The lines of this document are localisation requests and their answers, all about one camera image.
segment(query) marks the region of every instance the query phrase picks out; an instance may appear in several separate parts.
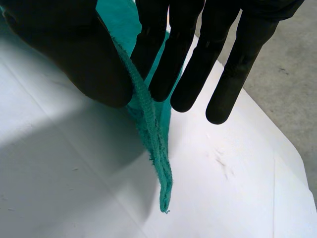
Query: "folded cloth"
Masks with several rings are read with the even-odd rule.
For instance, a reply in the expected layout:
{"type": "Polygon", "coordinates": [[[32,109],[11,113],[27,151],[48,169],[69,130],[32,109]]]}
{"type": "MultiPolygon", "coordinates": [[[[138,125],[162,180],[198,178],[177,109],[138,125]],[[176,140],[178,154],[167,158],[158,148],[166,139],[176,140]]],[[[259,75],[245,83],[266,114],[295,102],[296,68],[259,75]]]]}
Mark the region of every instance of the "folded cloth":
{"type": "Polygon", "coordinates": [[[171,115],[169,99],[163,103],[154,102],[148,85],[158,66],[163,47],[145,81],[129,58],[141,31],[138,12],[132,0],[99,0],[97,11],[113,37],[119,56],[128,69],[134,94],[127,105],[128,112],[136,121],[141,140],[150,153],[150,160],[160,182],[160,210],[168,212],[172,190],[172,172],[168,160],[168,131],[171,115]]]}

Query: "white table surface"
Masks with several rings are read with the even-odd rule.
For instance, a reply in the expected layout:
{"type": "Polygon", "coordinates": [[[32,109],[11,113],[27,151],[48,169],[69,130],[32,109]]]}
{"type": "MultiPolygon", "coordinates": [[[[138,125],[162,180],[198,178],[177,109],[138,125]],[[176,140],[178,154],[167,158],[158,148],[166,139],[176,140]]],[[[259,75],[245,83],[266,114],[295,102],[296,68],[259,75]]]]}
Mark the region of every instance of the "white table surface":
{"type": "Polygon", "coordinates": [[[1,24],[0,237],[317,237],[303,161],[250,96],[225,124],[205,119],[220,63],[194,107],[172,112],[166,215],[129,115],[83,96],[1,24]]]}

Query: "black robotic finger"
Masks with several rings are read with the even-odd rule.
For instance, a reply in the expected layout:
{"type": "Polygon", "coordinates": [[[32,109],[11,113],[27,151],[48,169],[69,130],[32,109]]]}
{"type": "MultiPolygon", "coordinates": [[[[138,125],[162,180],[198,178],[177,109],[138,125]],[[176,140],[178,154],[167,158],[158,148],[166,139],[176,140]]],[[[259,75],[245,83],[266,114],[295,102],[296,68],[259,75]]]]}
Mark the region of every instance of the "black robotic finger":
{"type": "MultiPolygon", "coordinates": [[[[37,20],[41,22],[40,25],[36,25],[36,21],[32,19],[24,21],[27,14],[23,16],[14,10],[5,10],[4,16],[14,33],[51,59],[86,96],[115,108],[128,104],[132,97],[130,76],[122,65],[95,6],[91,6],[90,14],[85,13],[87,19],[81,19],[78,24],[71,19],[69,22],[62,21],[63,17],[59,13],[63,12],[63,9],[53,11],[50,7],[52,6],[48,5],[48,9],[40,9],[52,13],[47,21],[37,20]]],[[[73,6],[74,11],[78,10],[78,7],[73,6]]]]}
{"type": "Polygon", "coordinates": [[[223,2],[206,2],[198,44],[171,97],[171,105],[176,111],[186,112],[194,104],[239,10],[235,4],[228,8],[223,2]]]}
{"type": "Polygon", "coordinates": [[[277,25],[242,13],[236,41],[206,110],[208,121],[222,124],[229,118],[253,63],[277,25]]]}
{"type": "Polygon", "coordinates": [[[146,79],[165,38],[168,0],[136,0],[136,6],[142,30],[131,60],[146,79]]]}
{"type": "Polygon", "coordinates": [[[197,18],[203,7],[204,0],[171,1],[171,33],[149,86],[155,101],[162,102],[170,95],[193,41],[197,18]]]}

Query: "green towel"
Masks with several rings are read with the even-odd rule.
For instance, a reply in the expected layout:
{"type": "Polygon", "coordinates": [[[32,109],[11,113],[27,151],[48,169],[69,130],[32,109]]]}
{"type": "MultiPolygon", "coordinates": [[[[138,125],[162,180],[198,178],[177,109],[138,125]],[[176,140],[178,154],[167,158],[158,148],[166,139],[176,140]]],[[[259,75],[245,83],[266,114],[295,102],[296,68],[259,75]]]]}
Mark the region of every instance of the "green towel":
{"type": "Polygon", "coordinates": [[[118,53],[130,72],[134,84],[134,95],[127,109],[136,121],[141,140],[150,153],[160,182],[160,210],[168,212],[172,190],[172,172],[168,161],[168,131],[171,106],[168,98],[163,103],[154,102],[148,92],[148,85],[159,64],[164,45],[160,49],[153,67],[142,80],[129,58],[141,31],[136,6],[132,0],[99,0],[97,11],[106,23],[118,53]]]}

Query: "gray concrete floor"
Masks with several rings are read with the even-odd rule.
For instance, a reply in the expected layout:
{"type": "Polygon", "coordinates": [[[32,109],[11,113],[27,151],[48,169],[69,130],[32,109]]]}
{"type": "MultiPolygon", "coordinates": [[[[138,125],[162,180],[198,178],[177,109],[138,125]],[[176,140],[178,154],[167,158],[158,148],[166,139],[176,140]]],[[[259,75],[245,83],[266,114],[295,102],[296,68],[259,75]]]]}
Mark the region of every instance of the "gray concrete floor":
{"type": "MultiPolygon", "coordinates": [[[[280,22],[264,45],[244,89],[296,147],[317,205],[317,1],[306,0],[280,22]]],[[[218,60],[225,64],[240,15],[218,60]]],[[[196,34],[199,36],[201,20],[196,34]]]]}

